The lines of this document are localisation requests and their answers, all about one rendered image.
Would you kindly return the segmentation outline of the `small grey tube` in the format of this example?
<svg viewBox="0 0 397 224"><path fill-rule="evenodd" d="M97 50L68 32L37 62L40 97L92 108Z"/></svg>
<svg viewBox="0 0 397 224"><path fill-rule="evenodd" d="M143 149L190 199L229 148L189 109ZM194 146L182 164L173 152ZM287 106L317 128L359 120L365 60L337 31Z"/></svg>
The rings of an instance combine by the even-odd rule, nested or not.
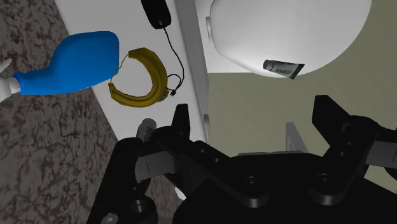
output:
<svg viewBox="0 0 397 224"><path fill-rule="evenodd" d="M138 126L136 137L141 139L144 143L148 142L151 134L157 128L157 123L151 118L145 118Z"/></svg>

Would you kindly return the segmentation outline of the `yellow curved neck band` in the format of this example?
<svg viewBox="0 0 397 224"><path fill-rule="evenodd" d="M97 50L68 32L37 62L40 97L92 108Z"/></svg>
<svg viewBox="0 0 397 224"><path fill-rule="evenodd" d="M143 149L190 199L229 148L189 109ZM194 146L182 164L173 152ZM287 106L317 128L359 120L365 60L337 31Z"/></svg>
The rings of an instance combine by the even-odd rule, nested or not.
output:
<svg viewBox="0 0 397 224"><path fill-rule="evenodd" d="M146 95L134 96L125 94L115 87L113 77L122 68L126 58L139 61L150 75L152 88ZM108 83L111 98L122 106L133 108L147 108L165 100L169 96L167 85L168 77L164 64L155 52L145 47L130 50L120 63L120 66L114 71Z"/></svg>

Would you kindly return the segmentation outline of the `grey tube with green end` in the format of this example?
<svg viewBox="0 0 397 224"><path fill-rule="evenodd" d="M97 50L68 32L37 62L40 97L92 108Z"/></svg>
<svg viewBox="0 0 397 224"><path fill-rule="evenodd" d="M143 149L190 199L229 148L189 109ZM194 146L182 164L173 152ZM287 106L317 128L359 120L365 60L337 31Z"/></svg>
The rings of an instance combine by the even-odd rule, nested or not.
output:
<svg viewBox="0 0 397 224"><path fill-rule="evenodd" d="M303 69L304 64L295 64L290 62L282 62L278 60L266 60L263 68L272 73L276 73L294 80L299 72Z"/></svg>

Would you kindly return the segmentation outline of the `blue spray bottle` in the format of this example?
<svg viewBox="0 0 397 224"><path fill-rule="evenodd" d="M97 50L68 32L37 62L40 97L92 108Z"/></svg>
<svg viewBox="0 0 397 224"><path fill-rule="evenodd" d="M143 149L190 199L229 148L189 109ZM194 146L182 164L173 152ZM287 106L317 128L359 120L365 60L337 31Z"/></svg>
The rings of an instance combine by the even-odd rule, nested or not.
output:
<svg viewBox="0 0 397 224"><path fill-rule="evenodd" d="M48 66L0 78L0 102L13 94L68 94L109 80L117 73L119 45L111 31L70 35L56 47Z"/></svg>

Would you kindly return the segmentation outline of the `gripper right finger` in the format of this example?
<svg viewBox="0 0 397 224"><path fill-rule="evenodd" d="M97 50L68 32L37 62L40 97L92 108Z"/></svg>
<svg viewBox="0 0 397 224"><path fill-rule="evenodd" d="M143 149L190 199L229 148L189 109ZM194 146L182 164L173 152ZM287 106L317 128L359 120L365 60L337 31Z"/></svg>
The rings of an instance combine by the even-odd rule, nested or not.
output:
<svg viewBox="0 0 397 224"><path fill-rule="evenodd" d="M312 124L330 146L310 177L314 201L336 206L397 200L397 195L365 179L371 165L397 175L397 130L350 115L327 95L315 97Z"/></svg>

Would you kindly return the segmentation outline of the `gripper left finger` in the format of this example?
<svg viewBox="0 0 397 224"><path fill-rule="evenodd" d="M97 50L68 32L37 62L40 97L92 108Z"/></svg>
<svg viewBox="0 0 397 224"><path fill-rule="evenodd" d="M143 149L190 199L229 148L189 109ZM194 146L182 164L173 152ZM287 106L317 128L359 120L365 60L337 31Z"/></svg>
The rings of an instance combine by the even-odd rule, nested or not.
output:
<svg viewBox="0 0 397 224"><path fill-rule="evenodd" d="M176 107L172 124L156 129L148 142L118 141L111 154L87 224L162 224L154 200L146 196L150 179L166 176L187 196L172 224L260 224L268 188L253 172L203 141L191 141L187 104Z"/></svg>

